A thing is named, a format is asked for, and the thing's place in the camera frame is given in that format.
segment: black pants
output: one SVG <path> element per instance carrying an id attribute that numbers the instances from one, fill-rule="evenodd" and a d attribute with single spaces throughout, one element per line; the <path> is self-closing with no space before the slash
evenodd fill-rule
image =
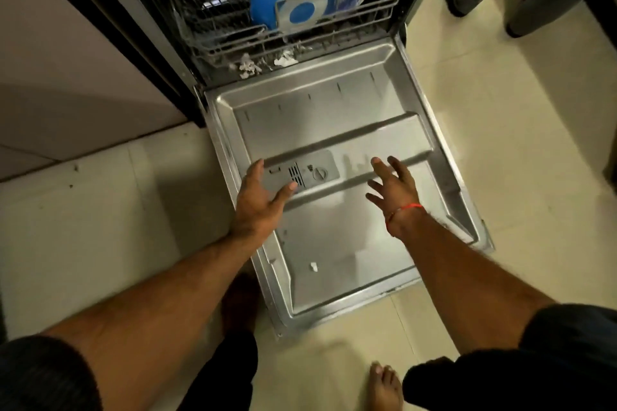
<path id="1" fill-rule="evenodd" d="M 255 372 L 257 343 L 253 334 L 250 331 L 228 334 L 191 383 L 178 411 L 216 408 L 248 411 Z"/>

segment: forearm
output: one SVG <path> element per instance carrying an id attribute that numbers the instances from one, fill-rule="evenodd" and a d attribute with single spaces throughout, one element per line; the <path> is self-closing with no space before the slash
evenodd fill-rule
<path id="1" fill-rule="evenodd" d="M 406 212 L 402 240 L 462 354 L 517 347 L 531 317 L 555 303 L 423 211 Z"/>
<path id="2" fill-rule="evenodd" d="M 109 410 L 148 407 L 181 366 L 253 247 L 223 238 L 43 334 L 73 345 Z"/>

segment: bare foot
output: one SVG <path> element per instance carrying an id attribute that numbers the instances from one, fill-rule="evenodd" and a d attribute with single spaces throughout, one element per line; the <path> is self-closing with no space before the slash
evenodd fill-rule
<path id="1" fill-rule="evenodd" d="M 368 377 L 368 411 L 402 411 L 403 387 L 389 366 L 373 362 Z"/>
<path id="2" fill-rule="evenodd" d="M 230 331 L 255 331 L 260 295 L 254 274 L 241 272 L 234 278 L 221 300 L 223 335 Z"/>

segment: person's left hand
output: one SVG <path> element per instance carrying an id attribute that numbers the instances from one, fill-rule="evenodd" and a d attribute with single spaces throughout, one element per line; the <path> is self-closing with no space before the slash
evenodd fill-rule
<path id="1" fill-rule="evenodd" d="M 270 201 L 268 191 L 262 186 L 263 174 L 263 159 L 251 164 L 242 180 L 242 187 L 237 195 L 236 215 L 229 229 L 229 234 L 247 242 L 251 251 L 257 250 L 276 229 L 285 202 L 298 186 L 296 182 L 290 182 Z"/>

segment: dishwasher side frame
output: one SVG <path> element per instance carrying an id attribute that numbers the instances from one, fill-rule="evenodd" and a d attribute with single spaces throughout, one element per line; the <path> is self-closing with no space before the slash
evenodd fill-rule
<path id="1" fill-rule="evenodd" d="M 445 157 L 447 158 L 448 164 L 452 168 L 452 172 L 454 173 L 457 183 L 459 184 L 461 198 L 465 206 L 467 207 L 467 210 L 474 223 L 474 229 L 476 230 L 476 233 L 478 235 L 478 240 L 474 242 L 471 247 L 480 252 L 489 253 L 494 249 L 494 245 L 492 243 L 492 240 L 490 239 L 489 232 L 486 228 L 486 225 L 481 220 L 478 211 L 473 204 L 473 201 L 471 200 L 467 187 L 465 186 L 465 183 L 460 174 L 459 168 L 458 166 L 456 166 L 451 150 L 448 147 L 447 142 L 445 141 L 445 137 L 437 123 L 437 119 L 433 112 L 433 109 L 431 108 L 431 105 L 428 102 L 426 95 L 420 87 L 420 84 L 413 72 L 412 66 L 407 58 L 405 46 L 403 45 L 398 35 L 394 38 L 394 45 L 399 51 L 400 55 L 403 57 L 407 72 L 413 82 L 413 86 L 415 87 L 420 97 L 420 101 L 425 109 L 426 115 L 431 122 L 435 134 L 443 148 L 443 152 Z M 225 178 L 229 194 L 235 205 L 237 194 L 242 182 L 242 176 L 240 175 L 238 167 L 236 166 L 235 160 L 231 154 L 229 140 L 225 135 L 225 131 L 221 124 L 219 114 L 215 107 L 215 101 L 219 94 L 216 90 L 199 91 L 197 88 L 195 89 L 195 92 L 196 95 L 199 97 L 199 106 L 202 110 L 202 113 L 204 114 L 205 123 L 209 130 L 210 137 L 212 138 L 212 142 L 214 144 L 217 158 L 220 162 L 221 170 L 223 171 L 223 176 Z M 257 253 L 255 253 L 251 257 L 251 261 L 253 263 L 253 267 L 255 268 L 255 272 L 257 274 L 258 281 L 260 283 L 262 293 L 266 302 L 266 306 L 268 307 L 268 314 L 270 315 L 270 318 L 272 320 L 274 331 L 278 337 L 301 333 L 302 331 L 312 328 L 319 323 L 333 319 L 338 315 L 350 312 L 351 310 L 364 306 L 369 302 L 373 302 L 379 298 L 387 296 L 394 291 L 398 291 L 407 286 L 410 286 L 411 284 L 414 284 L 421 279 L 417 268 L 413 267 L 406 272 L 393 276 L 390 279 L 388 285 L 386 286 L 378 283 L 367 288 L 366 290 L 352 293 L 341 299 L 337 299 L 330 304 L 316 307 L 309 312 L 303 312 L 302 314 L 293 315 L 291 312 L 287 311 L 284 308 L 285 303 L 282 295 L 277 290 L 274 290 L 271 287 L 271 283 L 276 282 L 276 275 L 273 271 L 273 268 L 264 266 L 264 263 L 267 263 L 268 260 L 268 258 L 266 257 L 266 253 L 271 252 L 274 244 L 278 244 L 278 242 L 276 241 L 276 236 L 273 234 L 266 240 L 264 246 L 259 248 Z"/>

